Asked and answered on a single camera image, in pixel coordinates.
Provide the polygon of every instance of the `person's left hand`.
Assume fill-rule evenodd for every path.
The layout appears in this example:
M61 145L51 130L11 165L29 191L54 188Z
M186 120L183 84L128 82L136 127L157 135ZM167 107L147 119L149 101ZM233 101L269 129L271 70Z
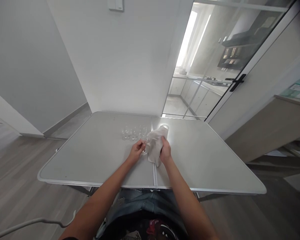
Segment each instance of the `person's left hand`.
M142 151L145 148L146 148L146 145L144 145L140 139L137 143L132 145L129 157L127 158L127 161L131 162L132 164L136 164L136 162L140 158Z

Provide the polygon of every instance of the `table leg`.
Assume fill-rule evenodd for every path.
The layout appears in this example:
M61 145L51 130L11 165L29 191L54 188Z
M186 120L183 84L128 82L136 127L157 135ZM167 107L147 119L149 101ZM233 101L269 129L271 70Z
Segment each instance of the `table leg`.
M201 198L197 198L199 202L203 202L203 201L207 201L207 200L212 200L212 199L216 199L216 198L220 198L220 197L224 197L227 196L228 194L220 194L220 193L212 193L208 196L205 197L201 197Z
M89 197L91 197L92 196L92 192L91 192L91 190L93 189L93 187L91 187L91 189L90 189L90 191L88 191L87 189L85 189L84 187L82 187L82 186L74 186L74 185L68 185L69 187L71 187L71 188L73 188L73 189L75 189L75 190L77 190L77 191L79 191L79 192L82 192L82 193L84 193L84 194L87 194Z

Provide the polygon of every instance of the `folding table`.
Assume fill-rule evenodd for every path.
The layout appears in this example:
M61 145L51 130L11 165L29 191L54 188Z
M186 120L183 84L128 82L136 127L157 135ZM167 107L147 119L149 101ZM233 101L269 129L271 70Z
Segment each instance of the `folding table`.
M95 112L56 151L38 173L38 180L72 186L100 187L128 157L134 142L122 140L122 129L145 125L148 131L166 124L172 157L194 192L265 194L253 172L205 122L198 120ZM131 169L123 188L169 189L163 164L156 167L147 155Z

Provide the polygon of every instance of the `person's right hand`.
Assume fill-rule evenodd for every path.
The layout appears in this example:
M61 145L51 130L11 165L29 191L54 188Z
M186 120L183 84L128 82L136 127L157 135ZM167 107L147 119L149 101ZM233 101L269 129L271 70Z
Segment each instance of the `person's right hand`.
M164 136L161 137L161 140L162 140L163 147L160 153L160 160L164 165L166 165L170 160L172 160L171 147L169 142L164 138Z

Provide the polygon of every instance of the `door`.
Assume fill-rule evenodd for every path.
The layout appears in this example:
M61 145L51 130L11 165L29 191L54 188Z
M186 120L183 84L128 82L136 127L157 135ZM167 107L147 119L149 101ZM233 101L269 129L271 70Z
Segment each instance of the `door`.
M296 15L292 4L194 2L162 116L209 122Z

